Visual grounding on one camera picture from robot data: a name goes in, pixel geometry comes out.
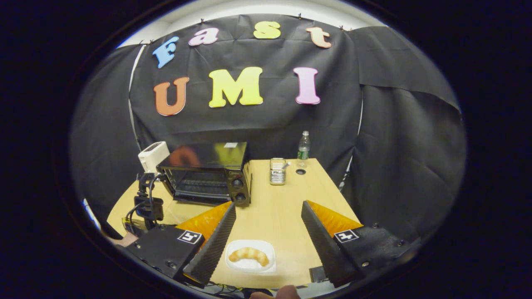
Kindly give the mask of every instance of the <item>hand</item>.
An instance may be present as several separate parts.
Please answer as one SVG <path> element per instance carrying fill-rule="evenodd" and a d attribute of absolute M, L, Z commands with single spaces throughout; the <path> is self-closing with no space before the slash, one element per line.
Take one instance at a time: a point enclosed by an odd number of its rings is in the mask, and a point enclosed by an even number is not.
<path fill-rule="evenodd" d="M 265 293 L 255 292 L 251 294 L 250 299 L 273 299 L 273 297 L 268 296 Z M 301 299 L 301 297 L 297 294 L 295 286 L 284 286 L 279 289 L 275 299 Z"/>
<path fill-rule="evenodd" d="M 122 245 L 124 247 L 127 247 L 129 244 L 135 242 L 136 240 L 138 240 L 138 237 L 135 236 L 134 234 L 130 233 L 130 232 L 127 232 L 126 235 L 124 236 L 123 239 L 121 240 L 116 240 L 116 239 L 112 239 L 112 238 L 109 238 L 107 237 L 107 239 L 109 241 L 111 241 L 113 244 L 118 244 L 118 245 Z"/>

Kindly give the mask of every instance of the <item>metal tin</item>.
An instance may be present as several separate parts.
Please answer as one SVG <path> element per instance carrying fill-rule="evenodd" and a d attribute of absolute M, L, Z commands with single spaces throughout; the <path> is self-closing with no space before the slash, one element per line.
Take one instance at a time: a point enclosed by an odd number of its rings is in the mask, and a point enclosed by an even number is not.
<path fill-rule="evenodd" d="M 283 167 L 286 165 L 284 158 L 271 158 L 270 159 L 270 184 L 272 185 L 284 185 L 286 182 L 286 169 Z"/>

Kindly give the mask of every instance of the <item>pastry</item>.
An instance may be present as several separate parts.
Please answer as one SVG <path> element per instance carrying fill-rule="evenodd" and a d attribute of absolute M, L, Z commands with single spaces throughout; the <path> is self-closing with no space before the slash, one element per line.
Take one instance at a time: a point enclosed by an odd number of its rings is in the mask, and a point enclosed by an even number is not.
<path fill-rule="evenodd" d="M 238 262 L 241 259 L 252 259 L 258 261 L 259 264 L 265 267 L 270 261 L 266 254 L 258 249 L 252 247 L 244 247 L 233 251 L 229 256 L 231 262 Z"/>

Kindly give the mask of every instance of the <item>white wall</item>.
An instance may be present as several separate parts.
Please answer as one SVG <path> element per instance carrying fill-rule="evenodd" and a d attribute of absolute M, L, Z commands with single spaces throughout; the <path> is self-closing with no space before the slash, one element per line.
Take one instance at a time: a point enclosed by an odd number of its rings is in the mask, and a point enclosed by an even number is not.
<path fill-rule="evenodd" d="M 273 13 L 320 21 L 345 29 L 385 26 L 360 9 L 338 0 L 198 0 L 179 7 L 140 29 L 119 47 L 144 43 L 176 30 L 224 16 Z"/>

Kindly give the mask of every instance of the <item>table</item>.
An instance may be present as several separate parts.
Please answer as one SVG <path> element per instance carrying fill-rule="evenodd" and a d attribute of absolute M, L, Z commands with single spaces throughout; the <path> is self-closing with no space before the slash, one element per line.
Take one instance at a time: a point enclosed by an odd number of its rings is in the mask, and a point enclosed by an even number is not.
<path fill-rule="evenodd" d="M 237 218 L 227 244 L 239 239 L 259 239 L 273 245 L 276 254 L 275 273 L 244 273 L 229 268 L 225 250 L 211 281 L 219 284 L 250 288 L 277 288 L 311 282 L 310 268 L 321 266 L 318 253 L 301 219 L 304 200 L 311 200 L 359 222 L 337 186 L 316 159 L 308 159 L 306 174 L 295 171 L 296 160 L 289 159 L 285 185 L 269 183 L 269 160 L 250 161 L 253 174 L 251 205 L 236 207 Z M 134 182 L 118 200 L 107 222 L 121 235 L 126 234 L 122 217 L 133 207 L 138 191 Z M 179 224 L 212 208 L 210 205 L 174 201 L 160 182 L 155 183 L 153 196 L 164 200 L 165 224 Z"/>

